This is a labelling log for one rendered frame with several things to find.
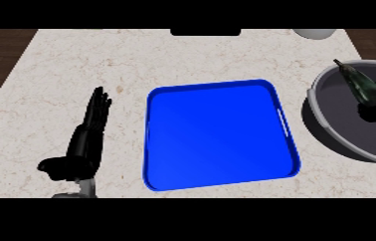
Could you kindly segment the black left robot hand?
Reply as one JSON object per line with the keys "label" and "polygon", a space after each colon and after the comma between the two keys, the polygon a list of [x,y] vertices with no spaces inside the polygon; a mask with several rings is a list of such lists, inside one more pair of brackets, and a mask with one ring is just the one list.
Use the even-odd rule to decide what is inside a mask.
{"label": "black left robot hand", "polygon": [[38,169],[49,174],[54,181],[77,181],[97,176],[104,152],[105,128],[113,99],[104,88],[95,88],[88,104],[83,123],[71,136],[67,155],[45,159]]}

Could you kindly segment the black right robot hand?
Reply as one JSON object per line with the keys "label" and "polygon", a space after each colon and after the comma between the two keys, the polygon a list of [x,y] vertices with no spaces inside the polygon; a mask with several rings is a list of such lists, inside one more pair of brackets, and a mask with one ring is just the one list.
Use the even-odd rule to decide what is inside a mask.
{"label": "black right robot hand", "polygon": [[359,104],[358,112],[360,117],[369,121],[376,122],[376,103],[363,101]]}

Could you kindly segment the dark green eggplant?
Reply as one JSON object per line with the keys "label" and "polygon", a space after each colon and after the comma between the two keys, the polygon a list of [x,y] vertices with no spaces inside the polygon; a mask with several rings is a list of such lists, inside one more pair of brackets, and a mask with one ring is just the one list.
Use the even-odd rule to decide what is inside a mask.
{"label": "dark green eggplant", "polygon": [[334,62],[359,103],[366,107],[376,107],[376,83],[353,66],[338,60]]}

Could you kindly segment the grey metal pot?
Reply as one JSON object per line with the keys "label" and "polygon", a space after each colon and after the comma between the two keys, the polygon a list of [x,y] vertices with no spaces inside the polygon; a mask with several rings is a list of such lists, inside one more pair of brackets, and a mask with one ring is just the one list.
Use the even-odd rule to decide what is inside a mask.
{"label": "grey metal pot", "polygon": [[329,149],[356,160],[376,163],[376,122],[362,118],[358,106],[340,67],[332,65],[307,90],[303,121]]}

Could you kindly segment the blue plastic tray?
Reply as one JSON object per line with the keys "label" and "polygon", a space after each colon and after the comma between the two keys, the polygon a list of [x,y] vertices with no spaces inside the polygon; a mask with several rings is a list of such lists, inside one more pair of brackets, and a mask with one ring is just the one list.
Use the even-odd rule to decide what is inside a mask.
{"label": "blue plastic tray", "polygon": [[148,96],[144,179],[154,191],[287,178],[300,155],[271,81],[160,87]]}

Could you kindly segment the pale grey round container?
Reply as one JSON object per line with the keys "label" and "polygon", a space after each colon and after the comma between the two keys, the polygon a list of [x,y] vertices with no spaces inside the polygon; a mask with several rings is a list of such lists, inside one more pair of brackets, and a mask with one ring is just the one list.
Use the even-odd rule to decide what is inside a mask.
{"label": "pale grey round container", "polygon": [[312,40],[324,40],[332,36],[335,29],[294,29],[294,32]]}

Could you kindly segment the black appliance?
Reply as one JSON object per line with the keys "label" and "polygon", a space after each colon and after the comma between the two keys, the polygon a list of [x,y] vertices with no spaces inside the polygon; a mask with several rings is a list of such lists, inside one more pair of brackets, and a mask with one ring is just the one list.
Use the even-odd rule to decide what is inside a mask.
{"label": "black appliance", "polygon": [[191,36],[191,37],[228,37],[240,36],[241,29],[172,29],[175,36]]}

